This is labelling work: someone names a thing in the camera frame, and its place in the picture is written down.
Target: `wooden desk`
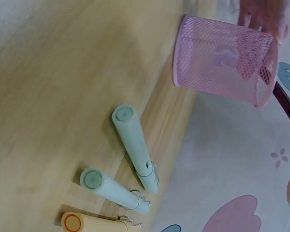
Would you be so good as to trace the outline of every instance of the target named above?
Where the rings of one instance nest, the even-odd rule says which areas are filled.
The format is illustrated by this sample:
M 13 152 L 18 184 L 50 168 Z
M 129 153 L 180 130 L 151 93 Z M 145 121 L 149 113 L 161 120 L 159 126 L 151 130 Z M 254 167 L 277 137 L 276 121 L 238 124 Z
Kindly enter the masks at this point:
M 201 0 L 212 17 L 217 0 Z M 167 187 L 196 93 L 172 83 L 178 0 L 0 0 L 0 232 L 55 232 L 63 211 L 149 227 Z M 77 184 L 97 167 L 140 188 L 110 120 L 133 104 L 159 193 L 151 213 L 127 212 Z

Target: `marker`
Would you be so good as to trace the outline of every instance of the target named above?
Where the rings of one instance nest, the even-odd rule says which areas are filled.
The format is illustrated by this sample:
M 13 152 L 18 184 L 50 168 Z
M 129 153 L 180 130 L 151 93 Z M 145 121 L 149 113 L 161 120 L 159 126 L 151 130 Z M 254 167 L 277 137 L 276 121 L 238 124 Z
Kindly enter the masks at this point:
M 141 232 L 141 227 L 126 221 L 112 221 L 72 212 L 63 214 L 61 226 L 65 232 Z
M 112 121 L 144 188 L 149 193 L 157 193 L 157 166 L 150 160 L 136 109 L 132 105 L 120 105 L 114 110 Z
M 115 202 L 128 210 L 143 214 L 149 213 L 150 202 L 145 200 L 142 192 L 136 189 L 128 191 L 117 181 L 98 169 L 86 168 L 83 170 L 80 176 L 80 183 L 82 187 L 89 189 L 94 194 Z M 134 192 L 141 193 L 142 197 L 137 196 Z

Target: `metal mesh cup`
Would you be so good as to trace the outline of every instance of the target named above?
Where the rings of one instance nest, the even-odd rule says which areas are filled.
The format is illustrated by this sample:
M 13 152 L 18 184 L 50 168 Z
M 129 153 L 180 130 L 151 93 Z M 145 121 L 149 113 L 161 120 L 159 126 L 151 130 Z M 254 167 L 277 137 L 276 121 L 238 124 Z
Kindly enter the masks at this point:
M 274 89 L 277 57 L 269 33 L 186 15 L 176 39 L 174 84 L 262 108 Z

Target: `white floor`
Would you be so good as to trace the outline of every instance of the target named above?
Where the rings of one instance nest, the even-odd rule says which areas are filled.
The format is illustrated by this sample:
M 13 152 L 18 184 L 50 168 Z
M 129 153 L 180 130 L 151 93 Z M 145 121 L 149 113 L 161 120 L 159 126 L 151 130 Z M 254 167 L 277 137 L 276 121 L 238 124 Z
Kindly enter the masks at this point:
M 217 19 L 236 23 L 236 9 L 220 0 Z M 290 39 L 279 61 L 290 96 Z M 152 232 L 290 232 L 289 176 L 290 122 L 274 96 L 257 110 L 202 93 Z

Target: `dark red strap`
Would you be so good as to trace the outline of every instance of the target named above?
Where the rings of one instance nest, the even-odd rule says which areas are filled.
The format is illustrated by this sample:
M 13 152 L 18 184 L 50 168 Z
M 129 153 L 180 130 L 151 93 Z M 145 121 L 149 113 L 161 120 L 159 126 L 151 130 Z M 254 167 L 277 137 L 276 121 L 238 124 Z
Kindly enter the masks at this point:
M 275 84 L 273 94 L 290 119 L 290 98 L 287 96 L 278 82 Z

